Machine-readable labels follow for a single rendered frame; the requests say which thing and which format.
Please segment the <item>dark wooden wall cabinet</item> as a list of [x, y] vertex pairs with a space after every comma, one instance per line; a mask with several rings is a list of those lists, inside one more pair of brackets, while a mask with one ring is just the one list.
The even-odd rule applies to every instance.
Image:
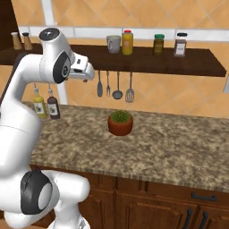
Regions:
[[12, 32], [18, 31], [11, 0], [0, 0], [0, 51], [13, 46]]

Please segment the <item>black-lidded spice jar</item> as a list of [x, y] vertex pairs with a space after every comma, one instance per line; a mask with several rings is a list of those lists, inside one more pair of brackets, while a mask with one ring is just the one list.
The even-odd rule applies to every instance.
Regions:
[[174, 45], [174, 56], [185, 57], [186, 45], [187, 45], [187, 33], [179, 32], [176, 34]]

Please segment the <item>dark wooden wall shelf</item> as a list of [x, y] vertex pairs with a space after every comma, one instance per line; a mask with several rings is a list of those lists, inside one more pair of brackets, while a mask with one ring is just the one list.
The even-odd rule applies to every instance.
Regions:
[[153, 55], [152, 47], [135, 47], [131, 55], [110, 54], [106, 46], [73, 45], [72, 51], [85, 55], [97, 71], [209, 77], [226, 75], [226, 69], [209, 49], [187, 48], [185, 57], [175, 57], [170, 47], [165, 47], [161, 55]]

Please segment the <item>green-lidded spice jar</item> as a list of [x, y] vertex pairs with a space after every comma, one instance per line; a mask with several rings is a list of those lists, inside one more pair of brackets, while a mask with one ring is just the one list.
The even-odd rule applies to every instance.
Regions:
[[161, 55], [164, 48], [164, 34], [156, 34], [154, 38], [154, 55]]

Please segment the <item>potted green plant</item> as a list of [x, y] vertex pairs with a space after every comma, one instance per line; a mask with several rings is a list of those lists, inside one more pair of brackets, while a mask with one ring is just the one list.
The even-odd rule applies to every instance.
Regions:
[[115, 136], [126, 136], [132, 131], [133, 117], [125, 110], [115, 110], [107, 118], [108, 130]]

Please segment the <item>yellow oil bottle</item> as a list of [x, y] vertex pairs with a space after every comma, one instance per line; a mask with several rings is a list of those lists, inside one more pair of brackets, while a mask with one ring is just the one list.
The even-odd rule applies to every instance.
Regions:
[[35, 112], [40, 118], [45, 119], [47, 117], [47, 110], [46, 110], [44, 98], [42, 98], [39, 95], [37, 86], [34, 86], [34, 93], [35, 96], [33, 98], [33, 104], [35, 107]]

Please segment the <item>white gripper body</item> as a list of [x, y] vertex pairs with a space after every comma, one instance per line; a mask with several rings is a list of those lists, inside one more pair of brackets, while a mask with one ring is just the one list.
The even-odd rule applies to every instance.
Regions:
[[95, 78], [95, 70], [86, 56], [81, 57], [81, 70], [82, 79], [92, 81]]

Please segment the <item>grey mug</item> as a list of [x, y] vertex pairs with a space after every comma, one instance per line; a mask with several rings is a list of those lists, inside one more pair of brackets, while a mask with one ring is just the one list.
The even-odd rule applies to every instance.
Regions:
[[111, 54], [117, 54], [120, 51], [121, 37], [118, 35], [110, 35], [106, 37], [107, 49]]

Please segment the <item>yellow bottle with red cap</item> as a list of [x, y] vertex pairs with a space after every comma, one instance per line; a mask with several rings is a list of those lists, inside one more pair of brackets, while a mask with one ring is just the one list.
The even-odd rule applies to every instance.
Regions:
[[122, 34], [122, 52], [124, 55], [131, 55], [133, 48], [133, 34], [131, 30], [125, 30]]

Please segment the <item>dark-topped brown shaker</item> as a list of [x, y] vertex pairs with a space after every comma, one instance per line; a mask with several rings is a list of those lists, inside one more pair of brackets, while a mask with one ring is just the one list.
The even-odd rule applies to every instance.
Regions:
[[30, 41], [29, 33], [28, 32], [23, 32], [22, 35], [23, 35], [23, 38], [24, 38], [24, 48], [26, 50], [32, 50], [33, 46], [32, 46], [31, 41]]

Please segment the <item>wooden cabinet door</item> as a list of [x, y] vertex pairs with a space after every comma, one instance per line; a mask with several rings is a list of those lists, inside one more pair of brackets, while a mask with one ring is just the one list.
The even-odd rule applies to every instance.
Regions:
[[200, 210], [194, 229], [199, 229], [204, 211], [208, 212], [204, 229], [229, 229], [229, 210], [212, 207], [205, 207]]
[[116, 226], [117, 229], [183, 229], [190, 209], [187, 229], [191, 229], [196, 208], [178, 200], [117, 193]]
[[115, 202], [115, 190], [91, 189], [79, 209], [91, 229], [116, 229]]

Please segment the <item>narrow wooden drawer front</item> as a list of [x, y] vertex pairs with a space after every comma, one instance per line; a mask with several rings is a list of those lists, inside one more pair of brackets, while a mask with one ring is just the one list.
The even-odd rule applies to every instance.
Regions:
[[140, 180], [127, 178], [117, 178], [116, 188], [120, 192], [127, 193], [146, 193], [148, 191], [148, 183]]
[[92, 189], [102, 191], [113, 191], [115, 189], [115, 178], [103, 174], [85, 173], [84, 176], [89, 180]]

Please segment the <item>hanging grey ladle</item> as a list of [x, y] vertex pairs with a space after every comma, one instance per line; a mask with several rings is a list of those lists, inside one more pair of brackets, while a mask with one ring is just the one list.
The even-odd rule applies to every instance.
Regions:
[[120, 79], [120, 73], [117, 72], [117, 90], [113, 92], [114, 99], [121, 99], [123, 97], [123, 93], [119, 89], [119, 79]]

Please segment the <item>wide wooden drawer front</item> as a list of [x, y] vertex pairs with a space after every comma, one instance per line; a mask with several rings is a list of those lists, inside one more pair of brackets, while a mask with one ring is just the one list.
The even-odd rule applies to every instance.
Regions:
[[[191, 193], [196, 192], [198, 195], [217, 196], [217, 201], [205, 201], [200, 199], [193, 199]], [[178, 199], [183, 201], [192, 201], [201, 204], [209, 204], [229, 208], [229, 193], [220, 191], [207, 191], [202, 189], [195, 189], [190, 187], [182, 187], [171, 184], [148, 182], [148, 194], [156, 195], [158, 197]]]

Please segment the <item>white-topped brown shaker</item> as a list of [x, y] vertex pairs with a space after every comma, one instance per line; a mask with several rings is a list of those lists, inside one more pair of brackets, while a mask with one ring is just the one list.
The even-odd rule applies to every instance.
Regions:
[[12, 32], [11, 33], [12, 37], [13, 37], [13, 47], [15, 50], [21, 50], [22, 49], [22, 45], [21, 45], [21, 41], [19, 39], [18, 33], [17, 32]]

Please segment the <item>hanging grey fork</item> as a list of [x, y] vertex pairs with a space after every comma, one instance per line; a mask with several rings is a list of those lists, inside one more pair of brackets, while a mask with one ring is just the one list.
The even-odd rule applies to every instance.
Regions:
[[109, 85], [109, 71], [106, 71], [107, 85], [106, 85], [106, 95], [110, 97], [110, 85]]

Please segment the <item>dark sauce bottle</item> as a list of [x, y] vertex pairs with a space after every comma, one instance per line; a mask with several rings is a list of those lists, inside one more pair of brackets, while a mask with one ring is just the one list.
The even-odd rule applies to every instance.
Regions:
[[53, 96], [53, 90], [51, 87], [48, 87], [49, 97], [47, 99], [47, 107], [48, 112], [51, 119], [59, 119], [60, 118], [60, 110], [58, 106], [57, 99]]

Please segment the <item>hanging grey slotted spatula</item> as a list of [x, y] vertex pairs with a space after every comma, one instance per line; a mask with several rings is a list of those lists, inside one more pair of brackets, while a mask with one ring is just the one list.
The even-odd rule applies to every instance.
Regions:
[[130, 87], [126, 90], [125, 93], [125, 102], [132, 103], [134, 101], [134, 90], [131, 87], [132, 83], [132, 72], [130, 72]]

